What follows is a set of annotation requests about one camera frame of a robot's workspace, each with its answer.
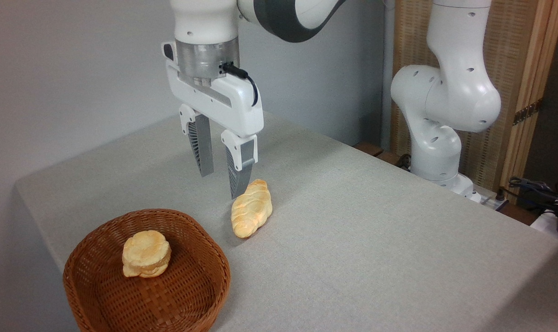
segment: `wicker basket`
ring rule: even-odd
[[[124,277],[123,244],[150,229],[169,241],[169,267],[155,278]],[[207,331],[229,286],[221,248],[192,217],[174,210],[130,212],[101,225],[64,267],[68,303],[83,332]]]

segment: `gray wall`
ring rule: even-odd
[[[267,111],[348,144],[376,140],[380,1],[349,0],[304,44],[240,28]],[[0,331],[74,328],[16,179],[176,114],[159,52],[172,38],[166,0],[0,0]]]

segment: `vertical pipe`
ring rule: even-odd
[[[393,77],[393,40],[395,23],[395,0],[382,0],[384,5],[384,47],[382,85],[381,147],[391,148],[391,79]]]

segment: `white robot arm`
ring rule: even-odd
[[[434,0],[427,35],[440,69],[409,65],[397,72],[391,97],[411,136],[411,172],[479,201],[458,173],[461,141],[453,130],[481,132],[500,114],[500,95],[483,63],[491,0]]]
[[[230,193],[242,194],[258,161],[256,134],[264,126],[256,84],[239,69],[238,20],[261,25],[288,42],[317,34],[344,0],[170,0],[174,42],[162,46],[170,88],[182,105],[201,176],[213,172],[209,119],[226,128]]]
[[[170,0],[174,42],[163,44],[170,88],[182,101],[182,131],[189,136],[202,176],[213,172],[209,119],[226,130],[232,198],[245,190],[258,161],[256,134],[264,126],[256,84],[239,69],[239,17],[288,42],[317,34],[344,0]],[[483,63],[483,34],[491,0],[434,0],[428,44],[441,69],[401,69],[391,95],[412,137],[411,171],[477,200],[473,183],[458,174],[457,130],[481,132],[498,117],[500,96]]]

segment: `bread roll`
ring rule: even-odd
[[[252,235],[273,213],[266,182],[256,179],[232,204],[232,229],[237,237]]]
[[[152,278],[161,275],[170,261],[170,244],[158,231],[141,231],[123,245],[123,274]]]

